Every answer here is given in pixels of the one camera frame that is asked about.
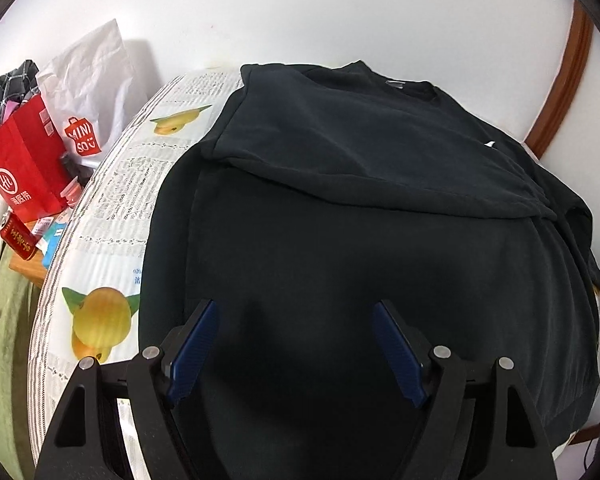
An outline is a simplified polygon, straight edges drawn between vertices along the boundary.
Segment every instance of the blue gripper pad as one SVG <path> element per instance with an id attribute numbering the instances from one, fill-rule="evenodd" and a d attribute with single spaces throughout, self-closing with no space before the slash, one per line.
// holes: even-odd
<path id="1" fill-rule="evenodd" d="M 429 397 L 422 387 L 422 364 L 382 301 L 373 306 L 371 325 L 402 394 L 420 408 Z"/>
<path id="2" fill-rule="evenodd" d="M 166 398 L 172 406 L 191 393 L 219 325 L 218 306 L 215 301 L 210 301 L 171 364 L 171 384 Z"/>

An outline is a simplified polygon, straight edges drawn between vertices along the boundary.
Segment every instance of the cable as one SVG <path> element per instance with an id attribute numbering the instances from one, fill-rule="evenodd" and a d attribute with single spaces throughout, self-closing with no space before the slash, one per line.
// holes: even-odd
<path id="1" fill-rule="evenodd" d="M 589 466 L 587 466 L 587 455 L 589 454 L 589 449 L 591 448 L 591 444 L 593 443 L 594 439 L 592 438 L 591 440 L 589 440 L 589 445 L 587 446 L 587 450 L 584 452 L 584 458 L 582 459 L 582 465 L 584 466 L 584 471 L 586 471 Z"/>

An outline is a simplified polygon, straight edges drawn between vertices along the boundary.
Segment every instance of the haidilao bag logo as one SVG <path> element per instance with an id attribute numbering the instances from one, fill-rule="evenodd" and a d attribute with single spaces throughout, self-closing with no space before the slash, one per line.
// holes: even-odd
<path id="1" fill-rule="evenodd" d="M 0 168 L 0 189 L 10 195 L 15 195 L 18 192 L 18 183 L 13 173 L 4 168 Z"/>
<path id="2" fill-rule="evenodd" d="M 75 142 L 75 151 L 78 155 L 87 156 L 100 153 L 93 126 L 87 119 L 69 117 L 69 126 L 64 129 L 64 132 Z"/>

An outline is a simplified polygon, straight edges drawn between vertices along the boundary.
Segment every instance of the wooden shelf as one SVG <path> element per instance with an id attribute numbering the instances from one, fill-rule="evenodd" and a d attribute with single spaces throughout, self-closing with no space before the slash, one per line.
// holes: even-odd
<path id="1" fill-rule="evenodd" d="M 42 251 L 40 250 L 37 250 L 30 260 L 23 260 L 16 253 L 13 253 L 9 268 L 22 274 L 35 286 L 42 288 L 42 283 L 46 278 L 46 269 L 42 266 L 42 257 Z"/>

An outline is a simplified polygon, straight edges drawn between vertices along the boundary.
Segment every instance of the metal screw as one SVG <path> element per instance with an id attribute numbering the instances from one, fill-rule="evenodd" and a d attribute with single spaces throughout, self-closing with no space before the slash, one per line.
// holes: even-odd
<path id="1" fill-rule="evenodd" d="M 83 357 L 82 359 L 80 359 L 78 366 L 80 367 L 80 370 L 88 370 L 93 366 L 93 363 L 93 357 Z"/>
<path id="2" fill-rule="evenodd" d="M 438 345 L 433 349 L 433 355 L 439 359 L 449 359 L 451 357 L 451 350 L 446 346 Z"/>
<path id="3" fill-rule="evenodd" d="M 145 359 L 153 359 L 160 355 L 160 349 L 157 346 L 148 346 L 142 350 L 142 357 Z"/>
<path id="4" fill-rule="evenodd" d="M 501 357 L 498 359 L 498 364 L 505 370 L 513 370 L 513 361 L 508 357 Z"/>

